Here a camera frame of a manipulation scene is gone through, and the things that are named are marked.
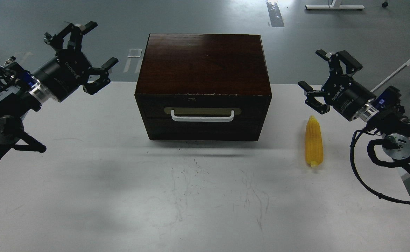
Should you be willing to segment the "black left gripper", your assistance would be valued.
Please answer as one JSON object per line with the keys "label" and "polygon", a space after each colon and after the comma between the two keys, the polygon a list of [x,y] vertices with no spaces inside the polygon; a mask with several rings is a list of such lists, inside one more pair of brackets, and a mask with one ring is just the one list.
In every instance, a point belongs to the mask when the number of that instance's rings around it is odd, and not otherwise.
{"label": "black left gripper", "polygon": [[[90,95],[106,87],[110,82],[109,72],[119,60],[111,57],[99,68],[91,68],[89,60],[82,51],[84,35],[98,26],[97,22],[68,25],[55,35],[45,33],[44,43],[55,50],[55,57],[32,71],[32,75],[49,89],[54,99],[62,102],[80,85]],[[87,82],[89,76],[98,76],[93,82]]]}

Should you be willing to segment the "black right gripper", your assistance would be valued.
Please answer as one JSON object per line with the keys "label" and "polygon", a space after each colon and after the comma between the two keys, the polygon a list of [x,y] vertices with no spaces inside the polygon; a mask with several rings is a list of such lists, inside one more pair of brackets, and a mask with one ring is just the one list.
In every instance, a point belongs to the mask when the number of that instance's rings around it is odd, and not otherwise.
{"label": "black right gripper", "polygon": [[[362,70],[362,64],[345,50],[326,52],[319,49],[315,53],[328,62],[330,76],[322,90],[314,90],[305,81],[297,83],[306,96],[305,104],[320,114],[328,113],[331,106],[346,120],[353,121],[364,105],[376,99],[371,91],[352,78]],[[323,97],[325,102],[319,102],[317,97]]]}

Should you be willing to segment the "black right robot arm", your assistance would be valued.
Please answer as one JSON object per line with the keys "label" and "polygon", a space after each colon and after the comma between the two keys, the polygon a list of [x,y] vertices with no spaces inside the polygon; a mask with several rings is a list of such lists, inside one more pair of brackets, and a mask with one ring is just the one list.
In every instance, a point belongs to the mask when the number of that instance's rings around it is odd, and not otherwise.
{"label": "black right robot arm", "polygon": [[355,165],[355,147],[363,134],[377,135],[367,144],[367,154],[373,164],[385,168],[403,168],[410,174],[410,118],[405,116],[399,89],[389,86],[379,96],[354,80],[362,64],[347,51],[316,51],[328,63],[329,77],[319,90],[305,81],[298,82],[306,96],[305,104],[317,113],[335,110],[347,121],[361,119],[365,127],[354,132],[349,145],[349,162],[361,185],[370,193],[386,201],[410,205],[383,195],[370,188],[360,177]]}

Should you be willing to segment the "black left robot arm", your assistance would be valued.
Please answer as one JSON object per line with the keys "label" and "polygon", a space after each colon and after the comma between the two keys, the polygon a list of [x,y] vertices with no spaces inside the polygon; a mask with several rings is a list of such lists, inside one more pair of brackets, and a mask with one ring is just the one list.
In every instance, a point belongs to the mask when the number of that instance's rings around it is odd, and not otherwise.
{"label": "black left robot arm", "polygon": [[94,95],[111,82],[109,72],[118,59],[112,57],[96,68],[82,52],[84,35],[97,25],[95,21],[69,23],[58,34],[46,33],[44,42],[55,50],[55,56],[34,71],[25,70],[14,56],[0,65],[0,160],[12,149],[46,151],[24,129],[30,110],[39,111],[49,99],[63,102],[79,87]]}

